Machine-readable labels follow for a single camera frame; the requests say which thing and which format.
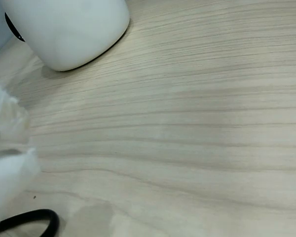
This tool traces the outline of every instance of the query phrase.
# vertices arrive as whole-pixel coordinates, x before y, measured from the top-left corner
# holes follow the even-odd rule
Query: black ring
[[[30,211],[3,220],[0,222],[0,233],[28,222],[42,220],[49,220],[49,225],[40,237],[56,236],[59,228],[59,217],[56,212],[49,209]]]

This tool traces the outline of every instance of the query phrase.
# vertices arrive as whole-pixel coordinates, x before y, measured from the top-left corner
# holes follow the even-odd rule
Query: white cylindrical object
[[[29,47],[48,67],[66,71],[110,48],[125,32],[125,0],[1,0]]]

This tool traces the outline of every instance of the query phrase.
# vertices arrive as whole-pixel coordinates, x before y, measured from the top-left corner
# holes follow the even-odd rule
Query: white fluffy material
[[[13,143],[27,143],[29,115],[17,100],[0,87],[0,139]],[[0,221],[4,208],[39,173],[35,149],[22,153],[18,150],[0,152]]]

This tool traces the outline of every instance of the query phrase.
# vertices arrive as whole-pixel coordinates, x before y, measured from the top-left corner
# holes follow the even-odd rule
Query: black plastic handle
[[[28,222],[42,220],[49,220],[49,225],[40,237],[55,237],[59,228],[59,217],[49,209],[30,211],[1,221],[0,233]]]
[[[6,13],[4,14],[4,17],[5,17],[6,24],[8,25],[8,27],[10,28],[12,33],[15,35],[15,37],[17,37],[20,41],[25,42],[25,40],[20,35],[20,33],[17,31],[17,29],[14,27],[14,25],[12,24],[10,18],[8,17],[8,15]]]

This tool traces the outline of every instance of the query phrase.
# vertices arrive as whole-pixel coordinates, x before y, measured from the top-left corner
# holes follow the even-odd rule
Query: tabletop
[[[51,208],[64,237],[296,237],[296,0],[127,3],[76,70],[0,51],[42,167],[8,214]]]

